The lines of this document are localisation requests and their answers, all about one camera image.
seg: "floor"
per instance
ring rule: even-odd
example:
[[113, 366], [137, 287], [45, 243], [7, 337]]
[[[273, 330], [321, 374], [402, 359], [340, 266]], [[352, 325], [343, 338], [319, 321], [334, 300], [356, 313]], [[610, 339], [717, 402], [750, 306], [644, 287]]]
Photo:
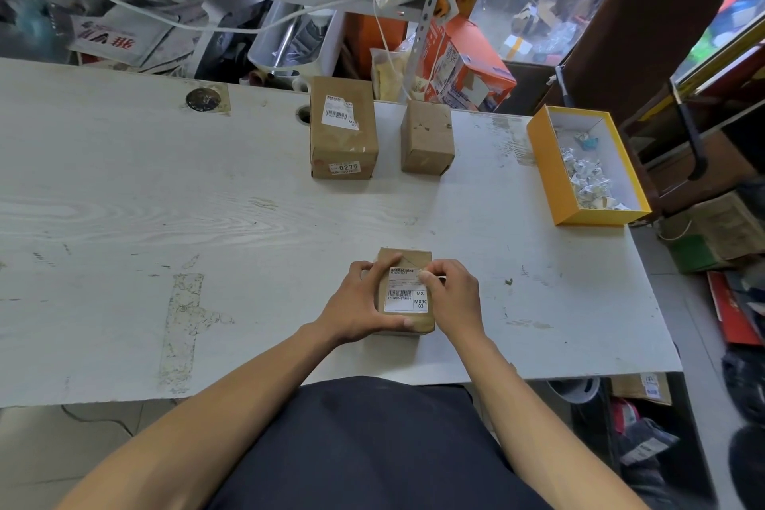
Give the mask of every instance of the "floor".
[[[669, 253], [650, 228], [637, 228], [633, 234], [683, 361], [696, 423], [718, 493], [718, 507], [740, 510], [743, 507], [733, 490], [727, 460], [730, 436], [743, 422], [722, 380], [720, 358], [724, 343], [706, 279], [677, 274]], [[542, 397], [561, 410], [549, 394]], [[78, 404], [69, 409], [88, 420], [119, 419], [131, 432], [138, 433], [173, 407], [167, 400], [151, 400]], [[54, 406], [0, 411], [0, 510], [51, 510], [128, 438], [118, 424], [80, 423]]]

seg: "white container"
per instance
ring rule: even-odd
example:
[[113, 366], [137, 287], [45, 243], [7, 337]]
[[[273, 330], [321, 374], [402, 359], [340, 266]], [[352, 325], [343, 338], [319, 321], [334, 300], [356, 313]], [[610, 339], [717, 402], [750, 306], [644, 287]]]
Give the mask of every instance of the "white container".
[[[272, 24], [274, 21], [299, 9], [300, 5], [276, 1], [265, 15], [263, 26]], [[288, 26], [289, 22], [283, 22], [281, 25], [263, 31], [255, 37], [253, 46], [250, 47], [247, 53], [247, 59], [249, 59], [249, 61], [263, 73], [270, 73], [273, 71], [275, 77], [282, 83], [292, 87], [292, 89], [308, 93], [311, 90], [311, 81], [313, 77], [318, 75], [331, 76], [332, 73], [334, 73], [335, 65], [337, 65], [337, 59], [339, 57], [339, 51], [343, 45], [345, 12], [340, 10], [334, 11], [334, 15], [327, 28], [327, 34], [321, 44], [321, 50], [315, 60], [310, 63], [304, 63], [303, 65], [290, 65], [287, 67], [275, 68], [273, 66], [275, 60], [274, 53], [276, 52], [276, 49], [279, 48], [279, 43], [282, 42], [282, 38], [284, 37]]]

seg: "white table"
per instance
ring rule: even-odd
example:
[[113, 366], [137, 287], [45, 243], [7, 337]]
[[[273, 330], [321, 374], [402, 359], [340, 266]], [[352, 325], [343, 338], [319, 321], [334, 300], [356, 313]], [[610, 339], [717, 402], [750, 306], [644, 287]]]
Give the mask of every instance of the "white table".
[[[525, 378], [681, 369], [629, 231], [552, 225], [525, 118], [455, 111], [453, 166], [420, 177], [403, 106], [377, 103], [374, 178], [316, 181], [307, 95], [231, 85], [202, 114], [198, 86], [0, 61], [0, 407], [193, 394], [381, 246], [462, 260]], [[440, 331], [346, 345], [309, 381], [347, 375], [468, 379]]]

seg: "yellow box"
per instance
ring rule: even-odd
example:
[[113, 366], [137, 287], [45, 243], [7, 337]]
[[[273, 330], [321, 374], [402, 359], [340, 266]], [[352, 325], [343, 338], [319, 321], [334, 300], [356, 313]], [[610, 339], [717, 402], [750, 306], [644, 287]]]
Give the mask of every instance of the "yellow box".
[[[590, 137], [598, 139], [594, 155], [600, 160], [604, 176], [611, 180], [611, 194], [629, 210], [590, 210], [579, 206], [563, 163], [555, 129], [587, 132]], [[545, 186], [555, 225], [619, 226], [650, 214], [651, 208], [630, 157], [627, 156], [614, 121], [606, 111], [545, 105], [531, 118], [526, 131], [534, 149], [541, 183]]]

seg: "red book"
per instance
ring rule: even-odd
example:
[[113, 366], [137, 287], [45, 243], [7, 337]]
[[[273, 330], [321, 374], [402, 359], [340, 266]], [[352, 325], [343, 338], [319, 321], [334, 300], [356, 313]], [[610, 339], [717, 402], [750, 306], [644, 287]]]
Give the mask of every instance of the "red book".
[[722, 327], [722, 335], [728, 343], [739, 345], [762, 345], [747, 317], [733, 297], [728, 280], [722, 272], [707, 272], [709, 290], [712, 292], [714, 310]]

